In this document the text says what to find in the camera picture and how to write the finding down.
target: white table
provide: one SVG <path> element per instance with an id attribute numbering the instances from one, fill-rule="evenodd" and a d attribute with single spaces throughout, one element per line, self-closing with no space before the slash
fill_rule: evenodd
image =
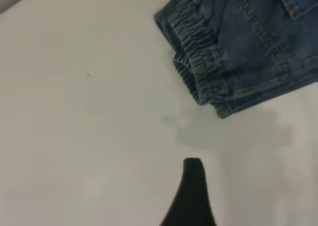
<path id="1" fill-rule="evenodd" d="M 200 157 L 219 226 L 318 224 L 318 86 L 225 120 L 153 21 L 168 0 L 23 0 L 0 16 L 0 225 L 158 226 Z"/>

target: black object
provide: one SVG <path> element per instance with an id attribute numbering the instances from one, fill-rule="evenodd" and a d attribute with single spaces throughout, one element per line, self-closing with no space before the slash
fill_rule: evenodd
<path id="1" fill-rule="evenodd" d="M 161 226 L 216 226 L 200 159 L 184 160 L 181 184 Z"/>

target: elastic waistband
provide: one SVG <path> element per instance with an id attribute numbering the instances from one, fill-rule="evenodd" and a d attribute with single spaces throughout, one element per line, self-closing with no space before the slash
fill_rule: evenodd
<path id="1" fill-rule="evenodd" d="M 155 20 L 176 55 L 173 63 L 195 101 L 230 100 L 224 65 L 204 17 L 192 0 L 171 0 Z"/>

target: jeans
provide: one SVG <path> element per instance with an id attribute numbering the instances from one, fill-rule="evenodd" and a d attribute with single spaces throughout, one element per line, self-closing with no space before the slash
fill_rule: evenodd
<path id="1" fill-rule="evenodd" d="M 221 118 L 318 80 L 318 0 L 171 0 L 155 21 Z"/>

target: denim fabric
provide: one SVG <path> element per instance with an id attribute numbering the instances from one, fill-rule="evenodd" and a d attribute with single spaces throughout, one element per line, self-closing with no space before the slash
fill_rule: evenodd
<path id="1" fill-rule="evenodd" d="M 221 118 L 318 80 L 318 0 L 171 0 L 155 20 Z"/>

